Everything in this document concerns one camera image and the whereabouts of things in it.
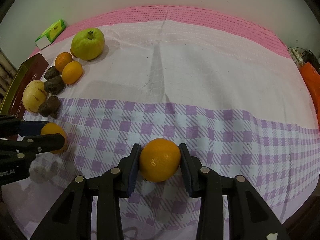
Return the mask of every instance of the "small brown fruit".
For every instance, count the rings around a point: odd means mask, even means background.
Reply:
[[[51,96],[43,104],[39,106],[39,114],[43,117],[50,115],[53,118],[57,118],[57,112],[60,108],[61,102],[56,96]]]
[[[51,93],[52,95],[58,95],[65,86],[66,84],[63,82],[62,77],[56,76],[44,83],[44,91]]]
[[[55,66],[52,66],[44,74],[44,78],[46,80],[49,80],[49,79],[54,78],[54,77],[59,76],[59,75],[60,75],[59,71],[55,68]]]

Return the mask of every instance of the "tissue box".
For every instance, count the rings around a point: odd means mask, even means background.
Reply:
[[[46,46],[53,43],[53,41],[59,36],[59,34],[66,28],[66,25],[62,19],[52,24],[46,29],[35,41],[39,49],[43,49]]]

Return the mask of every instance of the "white wall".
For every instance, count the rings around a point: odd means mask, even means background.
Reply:
[[[189,5],[238,16],[275,32],[287,46],[320,51],[320,25],[304,0],[16,0],[0,23],[0,48],[19,67],[50,24],[68,25],[111,10],[139,5]]]

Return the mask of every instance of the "bed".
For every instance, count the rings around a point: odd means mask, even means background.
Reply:
[[[246,176],[281,222],[309,198],[319,178],[316,113],[274,33],[202,8],[126,8],[67,27],[40,51],[48,67],[88,27],[102,30],[108,48],[95,60],[76,59],[84,75],[59,95],[58,119],[24,115],[61,125],[68,151],[38,155],[28,179],[2,187],[27,238],[75,176],[99,176],[134,143],[158,137],[185,142],[220,175]],[[159,184],[138,176],[135,192],[120,202],[125,239],[195,239],[199,209],[180,170]],[[226,200],[224,210],[228,239]]]

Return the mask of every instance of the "metal screw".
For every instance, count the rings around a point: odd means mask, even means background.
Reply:
[[[242,176],[242,175],[237,176],[236,179],[237,179],[237,181],[239,181],[239,182],[245,182],[245,177]]]
[[[112,168],[110,171],[112,174],[118,174],[120,172],[120,169],[118,167]]]
[[[76,183],[79,183],[79,182],[81,182],[81,181],[83,181],[83,176],[76,176],[75,182],[76,182]]]
[[[24,158],[25,155],[24,155],[23,153],[18,153],[18,154],[17,154],[17,157],[18,157],[19,159],[21,159],[21,158]]]
[[[209,169],[208,167],[201,167],[201,168],[200,168],[200,171],[201,171],[202,173],[209,173],[209,172],[210,172],[210,169]]]

